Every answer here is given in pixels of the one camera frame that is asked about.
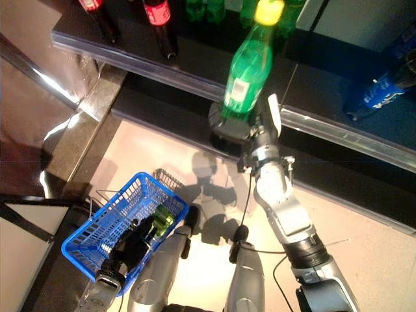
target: glass shelf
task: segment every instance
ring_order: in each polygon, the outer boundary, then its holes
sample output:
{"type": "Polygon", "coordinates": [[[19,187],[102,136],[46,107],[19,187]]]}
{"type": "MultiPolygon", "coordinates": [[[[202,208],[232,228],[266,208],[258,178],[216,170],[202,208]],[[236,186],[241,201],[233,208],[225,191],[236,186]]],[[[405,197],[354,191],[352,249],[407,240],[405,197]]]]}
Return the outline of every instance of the glass shelf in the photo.
{"type": "MultiPolygon", "coordinates": [[[[227,11],[222,27],[208,29],[188,23],[185,2],[175,1],[171,5],[179,55],[166,60],[143,12],[136,10],[139,14],[134,15],[128,1],[106,4],[122,34],[116,45],[101,39],[94,21],[77,3],[53,29],[54,44],[205,99],[222,100],[233,52],[248,32],[241,29],[238,13],[227,11]]],[[[359,123],[351,122],[341,110],[348,85],[372,72],[374,59],[374,53],[365,49],[297,30],[284,53],[277,54],[263,93],[278,95],[287,127],[416,173],[416,106],[411,101],[402,97],[359,123]],[[314,44],[304,44],[305,38],[314,44]],[[338,55],[316,48],[322,46],[338,55]],[[362,70],[358,73],[349,64],[360,64],[362,70]],[[394,123],[389,122],[392,116],[394,123]]]]}

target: green bottle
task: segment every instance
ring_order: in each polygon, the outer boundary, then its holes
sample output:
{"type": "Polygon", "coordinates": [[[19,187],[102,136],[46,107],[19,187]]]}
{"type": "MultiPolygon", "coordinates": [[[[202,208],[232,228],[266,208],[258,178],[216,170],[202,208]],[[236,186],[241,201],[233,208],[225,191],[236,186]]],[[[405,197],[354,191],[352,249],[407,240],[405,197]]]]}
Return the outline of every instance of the green bottle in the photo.
{"type": "Polygon", "coordinates": [[[158,205],[153,213],[154,235],[162,237],[166,230],[174,223],[175,216],[170,213],[164,205],[158,205]]]}
{"type": "Polygon", "coordinates": [[[189,21],[201,21],[205,15],[203,0],[187,0],[187,16],[189,21]]]}
{"type": "Polygon", "coordinates": [[[248,121],[273,63],[274,26],[283,10],[283,0],[260,0],[254,14],[255,25],[231,62],[223,118],[248,121]]]}
{"type": "Polygon", "coordinates": [[[240,23],[242,28],[248,28],[253,25],[256,5],[257,0],[242,0],[242,8],[240,11],[240,23]]]}
{"type": "Polygon", "coordinates": [[[208,0],[207,21],[219,25],[226,16],[224,0],[208,0]]]}
{"type": "Polygon", "coordinates": [[[278,23],[276,35],[288,39],[296,28],[296,22],[306,0],[286,0],[285,9],[278,23]]]}

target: blue basket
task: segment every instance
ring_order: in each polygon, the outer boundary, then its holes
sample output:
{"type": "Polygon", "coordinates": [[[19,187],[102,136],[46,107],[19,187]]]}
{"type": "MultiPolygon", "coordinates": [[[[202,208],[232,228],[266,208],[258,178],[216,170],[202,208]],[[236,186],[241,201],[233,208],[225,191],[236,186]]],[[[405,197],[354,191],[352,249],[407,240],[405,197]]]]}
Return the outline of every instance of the blue basket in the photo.
{"type": "Polygon", "coordinates": [[[128,289],[142,271],[153,251],[188,213],[188,205],[164,187],[154,177],[139,172],[77,231],[62,244],[63,255],[92,281],[102,262],[117,243],[120,235],[129,227],[133,219],[138,221],[152,215],[158,205],[163,204],[175,216],[175,222],[166,233],[152,243],[141,264],[128,273],[125,286],[128,289]]]}

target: beige floor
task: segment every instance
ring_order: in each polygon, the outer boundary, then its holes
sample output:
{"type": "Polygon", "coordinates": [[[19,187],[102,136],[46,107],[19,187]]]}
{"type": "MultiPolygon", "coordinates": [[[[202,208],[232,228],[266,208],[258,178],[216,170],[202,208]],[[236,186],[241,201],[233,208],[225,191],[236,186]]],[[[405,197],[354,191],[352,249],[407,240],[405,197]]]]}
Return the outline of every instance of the beige floor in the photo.
{"type": "MultiPolygon", "coordinates": [[[[190,190],[203,190],[195,199],[203,209],[202,222],[220,214],[225,214],[224,221],[240,221],[248,177],[238,174],[234,164],[128,122],[122,122],[92,178],[91,195],[96,196],[94,191],[98,188],[118,190],[133,174],[151,173],[156,168],[164,168],[184,184],[194,185],[190,190]]],[[[415,311],[414,238],[308,191],[296,188],[294,194],[307,208],[321,239],[326,244],[338,242],[328,246],[329,252],[336,258],[362,311],[415,311]]],[[[281,250],[262,208],[253,198],[245,223],[250,228],[248,240],[256,248],[281,250]]],[[[218,228],[224,230],[221,222],[218,228]]],[[[203,243],[202,239],[201,233],[193,236],[188,259],[180,260],[169,302],[219,312],[226,301],[234,265],[228,262],[229,245],[223,238],[218,245],[203,243]]],[[[288,311],[272,277],[280,258],[261,254],[266,311],[288,311]]],[[[294,294],[297,283],[287,261],[276,275],[298,311],[294,294]]],[[[127,299],[126,295],[122,311],[127,309],[127,299]]],[[[119,306],[117,298],[109,311],[118,311],[119,306]]]]}

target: cable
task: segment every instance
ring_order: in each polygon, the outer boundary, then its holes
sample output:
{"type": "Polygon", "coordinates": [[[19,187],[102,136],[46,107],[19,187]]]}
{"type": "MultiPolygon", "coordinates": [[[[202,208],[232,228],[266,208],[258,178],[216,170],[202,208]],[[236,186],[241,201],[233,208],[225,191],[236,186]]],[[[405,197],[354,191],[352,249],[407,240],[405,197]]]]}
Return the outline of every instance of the cable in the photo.
{"type": "Polygon", "coordinates": [[[248,207],[248,201],[250,200],[250,194],[252,192],[252,174],[250,174],[250,180],[248,180],[248,193],[247,193],[247,200],[246,200],[246,207],[244,208],[244,212],[242,214],[241,224],[244,223],[244,218],[246,217],[247,207],[248,207]]]}
{"type": "Polygon", "coordinates": [[[257,249],[251,249],[251,248],[247,248],[247,247],[244,247],[243,245],[241,245],[240,244],[240,248],[242,248],[242,249],[245,249],[245,250],[250,250],[250,251],[252,251],[252,252],[259,252],[259,253],[262,253],[262,254],[275,254],[275,255],[284,255],[284,254],[286,254],[285,252],[270,252],[270,251],[268,251],[268,250],[257,250],[257,249]]]}
{"type": "Polygon", "coordinates": [[[284,262],[284,260],[285,260],[286,258],[287,258],[287,256],[283,257],[283,258],[279,261],[279,263],[278,263],[278,264],[276,264],[276,266],[274,267],[274,269],[273,269],[273,278],[274,278],[274,281],[276,282],[276,285],[279,287],[279,290],[280,290],[280,292],[281,292],[282,296],[284,297],[284,299],[285,299],[285,301],[286,301],[286,303],[287,303],[287,306],[289,307],[289,310],[291,310],[291,312],[293,312],[292,306],[291,306],[291,304],[289,303],[289,301],[288,301],[288,299],[287,299],[287,297],[286,297],[285,293],[283,292],[283,289],[280,287],[279,282],[277,281],[277,279],[276,279],[276,275],[275,275],[276,269],[278,268],[278,266],[280,266],[280,265],[281,265],[281,263],[282,263],[282,262],[284,262]]]}
{"type": "Polygon", "coordinates": [[[120,303],[120,307],[118,308],[118,312],[120,312],[122,310],[123,299],[124,299],[124,292],[122,292],[122,302],[120,303]]]}

